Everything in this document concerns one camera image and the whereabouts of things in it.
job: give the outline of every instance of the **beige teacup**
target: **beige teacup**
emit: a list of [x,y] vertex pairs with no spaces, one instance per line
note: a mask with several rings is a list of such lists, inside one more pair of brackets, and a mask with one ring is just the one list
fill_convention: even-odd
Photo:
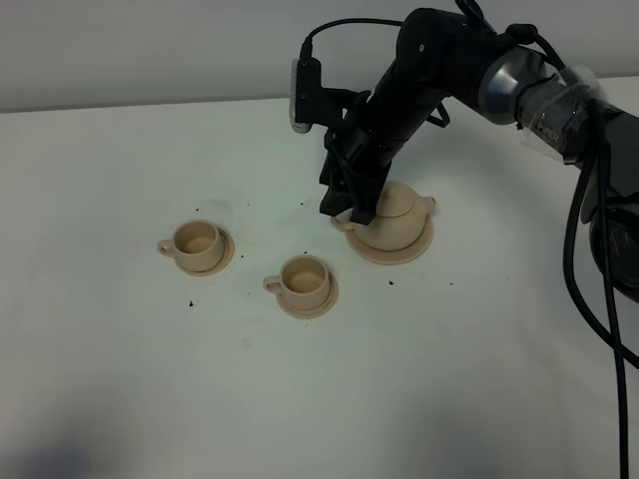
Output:
[[193,220],[180,225],[171,239],[158,242],[158,251],[173,257],[186,271],[204,272],[222,260],[225,242],[213,223]]
[[321,259],[305,254],[285,262],[280,275],[265,278],[264,288],[277,294],[287,309],[310,311],[327,302],[330,275]]

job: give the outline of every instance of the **saucer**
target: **saucer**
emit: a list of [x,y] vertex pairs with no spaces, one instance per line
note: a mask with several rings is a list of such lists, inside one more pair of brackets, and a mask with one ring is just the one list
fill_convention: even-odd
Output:
[[333,307],[337,301],[337,296],[339,295],[339,287],[337,286],[337,281],[332,275],[332,272],[329,273],[328,280],[330,281],[330,293],[328,294],[326,301],[318,307],[314,307],[313,309],[295,309],[287,304],[281,294],[277,294],[278,304],[286,314],[296,317],[297,319],[313,319],[314,317],[322,316]]
[[210,276],[211,274],[220,272],[222,269],[227,267],[227,265],[231,262],[231,259],[233,259],[233,254],[236,252],[236,244],[227,232],[221,228],[218,228],[218,230],[220,231],[220,235],[222,235],[222,240],[224,241],[224,255],[222,256],[222,259],[220,259],[220,262],[206,271],[191,271],[183,267],[176,258],[176,265],[182,272],[185,272],[190,276]]
[[377,264],[404,264],[419,257],[430,246],[433,235],[432,218],[428,215],[423,230],[415,242],[397,251],[380,251],[365,244],[357,237],[355,232],[347,232],[346,239],[350,246],[364,259],[376,262]]

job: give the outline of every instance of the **teapot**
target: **teapot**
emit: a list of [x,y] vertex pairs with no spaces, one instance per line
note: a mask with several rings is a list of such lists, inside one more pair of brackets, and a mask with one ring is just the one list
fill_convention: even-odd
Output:
[[421,197],[408,185],[386,182],[377,201],[377,216],[369,225],[330,222],[341,232],[353,232],[366,245],[380,251],[397,251],[413,244],[435,207],[433,197]]

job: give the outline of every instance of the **cup rim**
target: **cup rim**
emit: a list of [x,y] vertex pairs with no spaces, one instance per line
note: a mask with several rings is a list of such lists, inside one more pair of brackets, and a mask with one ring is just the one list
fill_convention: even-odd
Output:
[[[298,259],[312,259],[315,262],[319,263],[321,265],[321,268],[323,269],[323,281],[321,282],[321,284],[316,287],[313,291],[307,291],[307,292],[298,292],[298,291],[293,291],[292,289],[290,289],[285,283],[284,283],[284,270],[285,268],[291,264],[293,261],[296,261]],[[297,256],[293,256],[291,258],[289,258],[283,265],[282,268],[280,269],[280,286],[282,287],[282,289],[285,289],[287,294],[292,294],[295,296],[308,296],[310,294],[316,294],[318,291],[320,291],[327,282],[330,281],[330,271],[328,270],[328,266],[326,265],[325,262],[323,262],[321,259],[319,259],[317,256],[313,256],[312,254],[299,254]]]
[[[176,235],[183,227],[185,227],[186,225],[192,225],[193,223],[204,223],[206,225],[209,225],[210,227],[213,227],[213,231],[216,232],[216,237],[211,244],[209,244],[205,249],[199,252],[182,251],[176,246]],[[218,241],[221,240],[220,236],[221,236],[220,229],[215,224],[209,222],[208,220],[188,220],[187,222],[184,222],[181,225],[179,225],[176,228],[176,230],[173,232],[173,235],[171,236],[171,243],[173,244],[173,247],[176,249],[176,251],[179,252],[180,254],[185,254],[187,256],[197,256],[198,254],[204,254],[205,252],[209,252],[211,249],[213,249],[216,246],[216,244],[218,244]]]

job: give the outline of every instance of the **teapot spout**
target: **teapot spout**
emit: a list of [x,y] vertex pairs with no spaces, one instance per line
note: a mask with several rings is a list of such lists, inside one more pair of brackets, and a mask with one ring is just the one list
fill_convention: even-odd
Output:
[[419,197],[419,205],[423,208],[423,213],[428,215],[432,212],[432,209],[435,208],[437,202],[433,197]]

